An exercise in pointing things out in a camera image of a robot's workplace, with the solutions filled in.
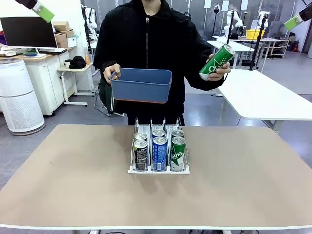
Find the person's left hand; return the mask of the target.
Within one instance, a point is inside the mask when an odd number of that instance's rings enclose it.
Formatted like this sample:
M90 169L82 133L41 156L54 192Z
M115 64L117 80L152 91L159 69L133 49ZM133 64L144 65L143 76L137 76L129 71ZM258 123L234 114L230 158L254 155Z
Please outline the person's left hand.
M221 68L217 69L214 73L209 74L208 81L222 80L225 75L231 72L230 63L225 63Z

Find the person's right hand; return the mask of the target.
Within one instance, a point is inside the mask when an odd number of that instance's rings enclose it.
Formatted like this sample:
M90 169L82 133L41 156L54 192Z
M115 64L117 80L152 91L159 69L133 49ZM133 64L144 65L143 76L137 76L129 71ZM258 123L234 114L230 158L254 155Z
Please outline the person's right hand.
M113 76L113 79L116 80L121 76L121 67L119 64L115 63L114 65L108 66L104 69L104 78L106 80L106 82L111 85L111 77L112 74L115 73L115 75Z

